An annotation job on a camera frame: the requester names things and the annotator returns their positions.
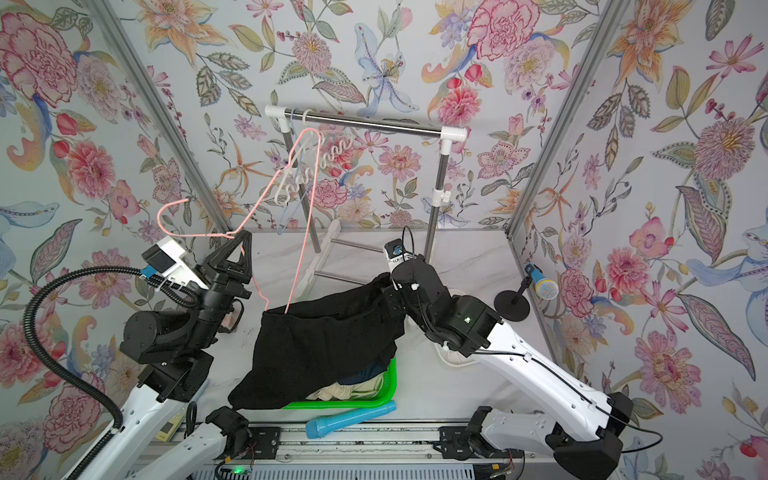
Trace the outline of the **pink hanger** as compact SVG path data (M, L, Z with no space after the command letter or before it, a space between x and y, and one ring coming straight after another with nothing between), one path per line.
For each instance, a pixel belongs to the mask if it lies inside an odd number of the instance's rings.
M302 161L303 153L310 149L309 144L304 140L308 135L314 135L316 137L316 143L314 144L314 162L306 163ZM288 160L290 164L286 164L278 169L270 178L264 191L258 198L258 200L252 205L250 210L245 214L245 219L232 230L224 233L195 233L195 234L178 234L172 233L165 226L163 221L163 214L171 206L178 206L189 202L184 198L181 200L173 201L164 204L156 215L156 223L161 232L163 232L169 238L221 238L227 240L233 240L237 234L245 229L246 224L251 219L252 215L258 210L261 204L267 199L270 193L273 193L275 202L280 199L284 200L284 208L287 209L290 198L293 195L293 191L296 191L296 201L309 200L308 207L309 212L306 214L306 226L304 232L304 240L302 243L302 249L299 257L299 261L296 267L292 289L289 295L288 305L291 305L293 297L298 285L299 273L303 264L307 242L310 236L310 230L314 227L313 212L316 202L316 188L317 177L320 173L320 169L325 165L325 161L322 156L322 146L325 143L325 136L316 128L307 127L304 128L298 135L298 138L294 146L288 152Z

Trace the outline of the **white hanger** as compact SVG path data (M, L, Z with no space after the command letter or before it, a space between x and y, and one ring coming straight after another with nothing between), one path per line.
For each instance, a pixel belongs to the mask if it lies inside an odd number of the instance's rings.
M354 140L352 138L345 136L334 138L332 135L328 135L327 132L318 128L312 128L307 124L304 124L304 128L295 138L295 143L298 144L299 142L305 148L303 162L308 167L308 178L305 187L307 185L313 187L316 177L322 170L334 167L339 156L343 156L346 152L354 149ZM273 177L272 186L275 187L273 200L278 188L280 175L285 168L287 160L288 158L276 170Z

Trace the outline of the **black shorts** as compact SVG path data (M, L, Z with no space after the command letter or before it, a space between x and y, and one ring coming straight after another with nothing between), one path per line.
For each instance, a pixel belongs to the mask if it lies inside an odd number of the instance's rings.
M252 368L228 395L236 410L281 409L376 364L390 365L405 313L388 273L262 314Z

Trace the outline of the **beige shorts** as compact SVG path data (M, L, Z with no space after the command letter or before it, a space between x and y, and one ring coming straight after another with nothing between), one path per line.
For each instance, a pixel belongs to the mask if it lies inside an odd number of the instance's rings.
M346 400L368 400L375 397L383 384L383 375L380 374L374 378L362 383L342 385L335 382L325 386L312 394L308 395L308 401L346 401Z

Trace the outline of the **navy blue shorts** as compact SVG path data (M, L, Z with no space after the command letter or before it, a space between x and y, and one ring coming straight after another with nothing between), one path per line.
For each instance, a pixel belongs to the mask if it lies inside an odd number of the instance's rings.
M379 361L374 361L370 365L362 369L361 371L339 379L338 383L340 385L356 385L356 384L367 382L381 375L382 373L386 372L388 369L388 366L389 366L388 363L381 363Z

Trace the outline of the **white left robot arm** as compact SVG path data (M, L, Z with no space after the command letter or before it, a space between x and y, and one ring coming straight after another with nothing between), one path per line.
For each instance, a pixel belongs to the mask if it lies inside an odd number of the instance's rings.
M101 265L75 270L41 287L26 305L22 328L35 357L112 417L66 478L124 478L155 434L193 400L207 380L213 363L208 348L235 304L251 295L247 286L253 273L252 235L248 231L225 235L223 243L196 267L185 262L185 253L182 245L167 236L143 252L143 269ZM141 310L127 320L119 350L143 369L124 405L61 365L37 333L37 312L47 297L63 285L101 274L140 278L177 306Z

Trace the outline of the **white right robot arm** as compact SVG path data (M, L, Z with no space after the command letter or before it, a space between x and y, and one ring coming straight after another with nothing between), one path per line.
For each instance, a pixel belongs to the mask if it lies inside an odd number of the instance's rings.
M500 314L470 295L453 295L422 255L393 241L384 248L396 304L433 344L484 364L542 407L515 414L478 407L463 430L442 441L441 451L460 460L502 453L551 456L577 479L607 479L629 454L622 432L634 403L606 394L568 374L537 351Z

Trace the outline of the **pink small toy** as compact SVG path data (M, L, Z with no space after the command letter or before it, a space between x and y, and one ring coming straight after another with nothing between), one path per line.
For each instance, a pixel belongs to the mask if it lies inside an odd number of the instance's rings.
M237 330L242 318L244 310L243 303L236 299L231 310L225 315L221 324L218 327L218 332L221 334L232 334Z

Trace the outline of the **white tray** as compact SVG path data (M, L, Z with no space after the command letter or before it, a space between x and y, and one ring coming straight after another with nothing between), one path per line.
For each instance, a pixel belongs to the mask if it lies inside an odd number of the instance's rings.
M448 330L450 340L448 341L447 345L436 346L435 350L438 357L445 365L451 368L461 369L475 364L476 361L464 356L459 351L464 343L464 336L458 330L458 328L454 326L457 308L457 301L455 300L455 297L463 296L464 292L459 289L450 288L449 294L451 296L451 308L448 318L441 320L440 326L445 327Z

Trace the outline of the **blue toy microphone on stand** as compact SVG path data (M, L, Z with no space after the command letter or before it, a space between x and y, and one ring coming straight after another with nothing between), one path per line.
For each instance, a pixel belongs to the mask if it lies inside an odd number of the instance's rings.
M541 300L555 300L560 293L558 283L547 277L536 265L527 263L524 276L517 290L505 290L494 298L494 309L505 320L522 322L531 312L531 303L526 293L532 290Z

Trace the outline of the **green plastic basket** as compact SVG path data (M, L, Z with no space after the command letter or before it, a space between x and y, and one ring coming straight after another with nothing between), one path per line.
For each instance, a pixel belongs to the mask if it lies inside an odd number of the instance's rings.
M325 410L325 409L357 409L375 408L386 404L394 398L397 389L397 363L393 358L386 372L382 373L383 384L379 393L368 400L346 401L308 401L306 398L290 403L284 410Z

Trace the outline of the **steel clothes rack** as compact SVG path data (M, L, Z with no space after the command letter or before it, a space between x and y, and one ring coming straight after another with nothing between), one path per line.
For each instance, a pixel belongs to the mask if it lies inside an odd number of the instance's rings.
M428 201L430 207L430 218L427 223L427 236L425 240L424 255L427 259L433 257L434 245L439 224L440 209L445 206L450 193L445 189L445 179L449 165L449 157L454 145L464 143L468 138L466 128L441 126L430 127L418 123L408 123L404 121L371 120L359 117L349 117L330 113L316 113L312 110L306 110L298 113L294 110L268 105L265 107L265 114L268 118L278 122L279 130L284 136L285 143L291 147L295 145L293 134L290 128L290 122L299 119L303 122L316 123L322 125L334 125L342 127L360 127L372 130L377 133L408 134L424 138L436 139L440 147L440 157L438 171L435 178L435 186L432 190L432 196ZM341 224L334 220L331 222L328 232L322 239L317 238L316 227L313 223L308 224L309 236L312 238L312 246L316 255L304 273L303 277L296 283L298 289L298 298L306 299L317 279L326 278L345 283L357 285L359 282L351 277L336 275L322 270L335 244L349 246L351 248L369 250L378 253L380 249L370 245L359 244L355 242L344 241L339 238L341 233Z

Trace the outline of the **teal flashlight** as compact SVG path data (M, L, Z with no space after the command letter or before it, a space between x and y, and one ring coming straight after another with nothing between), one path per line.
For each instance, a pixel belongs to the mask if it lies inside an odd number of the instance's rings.
M306 423L305 434L310 440L324 438L344 428L386 416L396 408L396 402L392 400L375 408L358 408L332 416L319 417Z

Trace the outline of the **grey remote calculator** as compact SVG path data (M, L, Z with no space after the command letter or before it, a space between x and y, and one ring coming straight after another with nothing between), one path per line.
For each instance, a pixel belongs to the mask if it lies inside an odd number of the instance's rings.
M186 417L182 412L173 416L155 435L155 439L160 442L170 442L178 431L179 427L185 422Z

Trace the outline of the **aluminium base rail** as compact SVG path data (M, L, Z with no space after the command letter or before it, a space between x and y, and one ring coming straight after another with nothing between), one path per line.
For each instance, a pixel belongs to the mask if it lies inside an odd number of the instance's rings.
M153 441L126 479L569 479L549 454L503 447L462 459L448 440L458 423L361 423L311 439L302 423L255 423L255 445L230 460L211 447Z

